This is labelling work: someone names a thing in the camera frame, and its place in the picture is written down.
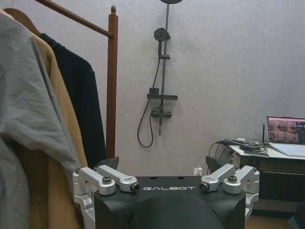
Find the clothes hanger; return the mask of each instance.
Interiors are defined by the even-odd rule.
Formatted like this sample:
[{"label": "clothes hanger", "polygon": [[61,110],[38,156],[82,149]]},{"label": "clothes hanger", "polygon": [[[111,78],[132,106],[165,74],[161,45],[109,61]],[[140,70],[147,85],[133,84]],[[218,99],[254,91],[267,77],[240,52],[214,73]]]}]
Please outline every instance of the clothes hanger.
[{"label": "clothes hanger", "polygon": [[37,36],[40,36],[41,32],[35,27],[34,23],[30,20],[30,18],[23,12],[14,8],[6,8],[4,9],[6,13],[11,15],[16,21],[21,23],[24,27],[26,27],[29,31],[34,33]]}]

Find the clothes rack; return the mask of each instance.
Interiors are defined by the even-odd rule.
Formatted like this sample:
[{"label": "clothes rack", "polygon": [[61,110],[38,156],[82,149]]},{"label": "clothes rack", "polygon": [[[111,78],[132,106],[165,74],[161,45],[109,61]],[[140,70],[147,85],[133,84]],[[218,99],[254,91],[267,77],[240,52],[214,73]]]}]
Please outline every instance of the clothes rack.
[{"label": "clothes rack", "polygon": [[104,36],[108,37],[108,67],[107,67],[107,118],[106,118],[106,152],[107,157],[115,156],[115,119],[116,119],[116,81],[118,58],[118,16],[116,7],[111,7],[108,18],[108,31],[79,17],[71,11],[50,0],[35,0],[46,7],[76,21]]}]

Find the bolt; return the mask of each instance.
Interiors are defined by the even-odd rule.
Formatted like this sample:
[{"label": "bolt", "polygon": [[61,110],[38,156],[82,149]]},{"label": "bolt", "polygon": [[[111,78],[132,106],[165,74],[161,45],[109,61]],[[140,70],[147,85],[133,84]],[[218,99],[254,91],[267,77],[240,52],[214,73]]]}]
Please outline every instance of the bolt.
[{"label": "bolt", "polygon": [[131,192],[137,192],[140,190],[140,185],[138,183],[133,183],[131,186],[130,186],[130,191]]},{"label": "bolt", "polygon": [[237,176],[235,176],[235,175],[228,176],[228,181],[230,183],[236,183],[237,182]]},{"label": "bolt", "polygon": [[102,179],[103,184],[109,184],[111,183],[111,177],[110,176],[104,176]]},{"label": "bolt", "polygon": [[201,183],[201,184],[199,184],[199,189],[202,192],[208,192],[210,190],[210,186],[208,183]]}]

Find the wooden pole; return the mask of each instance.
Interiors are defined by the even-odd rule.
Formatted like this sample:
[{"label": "wooden pole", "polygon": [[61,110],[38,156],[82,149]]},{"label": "wooden pole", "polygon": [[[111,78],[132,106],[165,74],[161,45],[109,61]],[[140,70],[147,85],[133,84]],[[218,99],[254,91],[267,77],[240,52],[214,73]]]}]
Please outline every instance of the wooden pole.
[{"label": "wooden pole", "polygon": [[111,7],[109,15],[108,38],[108,70],[107,70],[107,124],[106,124],[106,151],[107,157],[115,155],[115,113],[116,113],[116,77],[118,59],[118,21],[115,6]]}]

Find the antenna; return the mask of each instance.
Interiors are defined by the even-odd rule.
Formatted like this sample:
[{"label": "antenna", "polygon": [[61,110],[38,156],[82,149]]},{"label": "antenna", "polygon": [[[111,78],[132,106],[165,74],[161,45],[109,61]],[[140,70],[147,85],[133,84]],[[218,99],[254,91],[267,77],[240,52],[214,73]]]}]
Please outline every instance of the antenna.
[{"label": "antenna", "polygon": [[263,138],[262,138],[262,143],[265,145],[265,124],[263,124]]}]

